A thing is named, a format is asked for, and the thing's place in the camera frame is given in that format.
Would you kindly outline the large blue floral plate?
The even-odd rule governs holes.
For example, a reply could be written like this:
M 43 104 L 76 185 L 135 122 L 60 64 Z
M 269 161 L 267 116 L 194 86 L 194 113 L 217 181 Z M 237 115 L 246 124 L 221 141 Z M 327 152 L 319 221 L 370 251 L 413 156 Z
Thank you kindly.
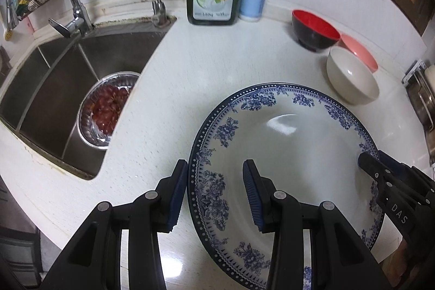
M 224 99 L 203 122 L 189 158 L 193 224 L 212 260 L 247 289 L 264 289 L 273 235 L 254 224 L 243 163 L 298 201 L 335 203 L 367 247 L 384 215 L 377 188 L 361 171 L 361 153 L 377 155 L 362 123 L 342 104 L 312 88 L 265 83 Z

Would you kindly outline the cream white bowl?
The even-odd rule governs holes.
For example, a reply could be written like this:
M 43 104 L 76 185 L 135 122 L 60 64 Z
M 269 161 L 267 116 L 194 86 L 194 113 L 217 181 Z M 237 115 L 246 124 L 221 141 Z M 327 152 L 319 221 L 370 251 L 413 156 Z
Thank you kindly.
M 380 90 L 372 72 L 351 51 L 331 47 L 326 70 L 335 91 L 350 104 L 365 105 L 379 97 Z

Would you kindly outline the white pot rack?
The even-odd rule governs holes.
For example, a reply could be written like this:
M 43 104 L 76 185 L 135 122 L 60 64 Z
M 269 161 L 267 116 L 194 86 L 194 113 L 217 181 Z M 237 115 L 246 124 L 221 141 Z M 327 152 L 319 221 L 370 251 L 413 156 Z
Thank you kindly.
M 416 85 L 418 89 L 424 88 L 429 93 L 434 94 L 434 84 L 430 83 L 429 78 L 425 74 L 427 69 L 428 66 L 423 60 L 418 59 L 414 62 L 401 80 L 407 92 L 411 90 L 412 85 Z

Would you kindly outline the steel bowl of red fruit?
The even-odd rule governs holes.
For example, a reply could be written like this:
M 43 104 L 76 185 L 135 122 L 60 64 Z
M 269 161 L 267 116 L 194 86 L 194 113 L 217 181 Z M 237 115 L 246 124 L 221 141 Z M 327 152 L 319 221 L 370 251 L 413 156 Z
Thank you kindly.
M 77 129 L 88 146 L 107 150 L 120 114 L 139 74 L 120 71 L 103 77 L 86 94 L 77 113 Z

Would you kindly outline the pink bowl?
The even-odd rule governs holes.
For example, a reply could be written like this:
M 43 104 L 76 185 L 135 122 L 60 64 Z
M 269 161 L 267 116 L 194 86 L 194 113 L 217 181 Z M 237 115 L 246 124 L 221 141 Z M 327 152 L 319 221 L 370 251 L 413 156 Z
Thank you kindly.
M 360 59 L 372 73 L 378 70 L 376 59 L 372 56 L 371 52 L 360 42 L 347 34 L 341 34 L 340 46 L 348 49 L 358 59 Z

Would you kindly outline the stainless steel sink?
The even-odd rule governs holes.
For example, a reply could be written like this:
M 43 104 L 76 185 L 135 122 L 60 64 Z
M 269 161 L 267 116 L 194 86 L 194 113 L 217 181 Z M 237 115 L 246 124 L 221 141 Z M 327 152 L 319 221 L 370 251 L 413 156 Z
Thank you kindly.
M 147 18 L 109 21 L 85 37 L 38 45 L 2 86 L 1 122 L 60 168 L 84 180 L 95 178 L 107 149 L 83 140 L 80 105 L 99 80 L 120 72 L 140 74 L 169 29 Z

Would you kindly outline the red and black bowl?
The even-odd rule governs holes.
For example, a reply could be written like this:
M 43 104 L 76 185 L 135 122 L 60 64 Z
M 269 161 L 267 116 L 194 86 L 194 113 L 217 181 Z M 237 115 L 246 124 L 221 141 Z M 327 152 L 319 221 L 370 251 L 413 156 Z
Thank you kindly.
M 292 11 L 292 26 L 298 42 L 313 51 L 328 49 L 341 39 L 334 26 L 305 10 Z

